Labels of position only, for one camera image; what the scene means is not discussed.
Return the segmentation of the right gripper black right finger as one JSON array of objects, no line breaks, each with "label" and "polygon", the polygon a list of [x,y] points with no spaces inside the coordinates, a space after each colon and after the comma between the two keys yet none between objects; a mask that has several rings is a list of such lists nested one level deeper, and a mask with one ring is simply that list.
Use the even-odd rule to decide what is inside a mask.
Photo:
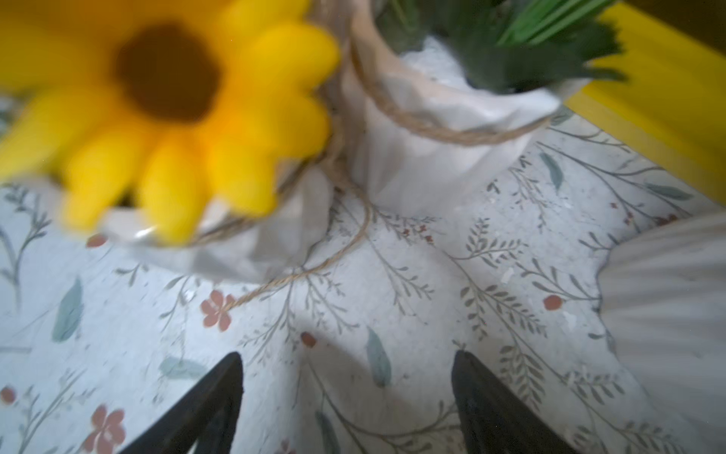
[{"label": "right gripper black right finger", "polygon": [[451,381],[469,453],[576,451],[472,353],[457,351]]}]

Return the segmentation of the shelf pot three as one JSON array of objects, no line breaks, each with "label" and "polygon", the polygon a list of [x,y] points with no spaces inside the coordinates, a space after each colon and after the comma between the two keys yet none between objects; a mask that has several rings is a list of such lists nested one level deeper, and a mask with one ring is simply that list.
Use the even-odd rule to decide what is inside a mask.
[{"label": "shelf pot three", "polygon": [[597,283],[619,361],[653,400],[724,438],[724,211],[614,247]]},{"label": "shelf pot three", "polygon": [[355,1],[340,76],[354,181],[436,216],[491,183],[623,50],[607,1]]}]

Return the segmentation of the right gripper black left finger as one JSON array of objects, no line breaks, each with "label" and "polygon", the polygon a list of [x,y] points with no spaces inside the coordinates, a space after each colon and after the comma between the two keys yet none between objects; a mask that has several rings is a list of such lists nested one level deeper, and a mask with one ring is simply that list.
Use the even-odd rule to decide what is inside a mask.
[{"label": "right gripper black left finger", "polygon": [[212,368],[124,453],[229,453],[243,399],[241,356],[232,352]]}]

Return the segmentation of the shelf pot four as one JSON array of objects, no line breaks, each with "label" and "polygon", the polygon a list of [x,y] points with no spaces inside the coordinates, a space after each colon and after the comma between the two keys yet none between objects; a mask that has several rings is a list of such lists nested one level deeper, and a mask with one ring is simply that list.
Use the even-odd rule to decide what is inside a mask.
[{"label": "shelf pot four", "polygon": [[310,1],[5,1],[3,182],[62,224],[185,274],[263,283],[306,260],[332,191],[321,87],[340,63]]}]

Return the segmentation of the yellow wooden shelf unit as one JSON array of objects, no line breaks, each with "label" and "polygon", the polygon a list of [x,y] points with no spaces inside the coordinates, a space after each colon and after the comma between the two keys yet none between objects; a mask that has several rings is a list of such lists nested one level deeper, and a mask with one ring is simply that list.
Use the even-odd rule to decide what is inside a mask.
[{"label": "yellow wooden shelf unit", "polygon": [[725,30],[725,5],[621,2],[604,20],[624,54],[600,60],[629,77],[594,81],[567,103],[608,134],[715,202],[725,201],[725,53],[698,40]]}]

